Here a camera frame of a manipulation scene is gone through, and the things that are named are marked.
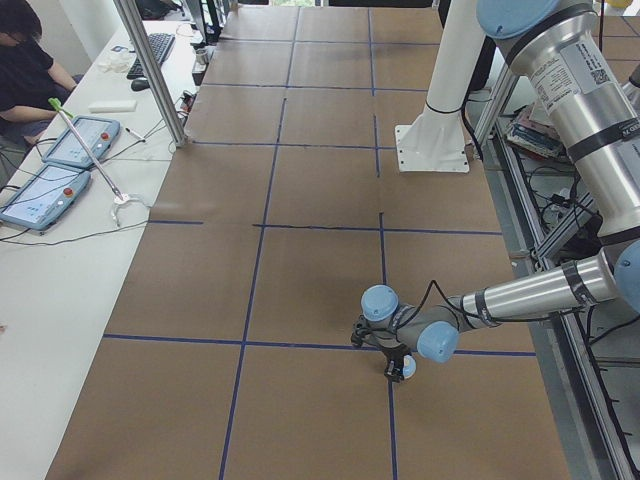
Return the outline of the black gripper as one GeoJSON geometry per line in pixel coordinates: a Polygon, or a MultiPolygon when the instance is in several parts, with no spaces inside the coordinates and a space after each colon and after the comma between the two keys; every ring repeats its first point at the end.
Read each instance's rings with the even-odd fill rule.
{"type": "Polygon", "coordinates": [[[380,344],[379,350],[387,360],[384,376],[391,382],[401,382],[403,380],[403,358],[408,355],[408,347],[404,344],[393,347],[380,344]]]}

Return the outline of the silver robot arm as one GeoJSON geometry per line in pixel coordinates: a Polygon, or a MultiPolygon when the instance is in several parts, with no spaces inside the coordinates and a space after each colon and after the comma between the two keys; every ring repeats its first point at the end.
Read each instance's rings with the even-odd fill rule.
{"type": "Polygon", "coordinates": [[[461,296],[412,306],[385,285],[368,288],[351,341],[386,357],[399,382],[415,357],[448,361],[462,333],[541,321],[614,298],[639,303],[639,118],[595,44],[587,1],[454,1],[423,112],[396,129],[403,172],[467,172],[459,120],[485,39],[526,77],[602,218],[587,259],[461,296]]]}

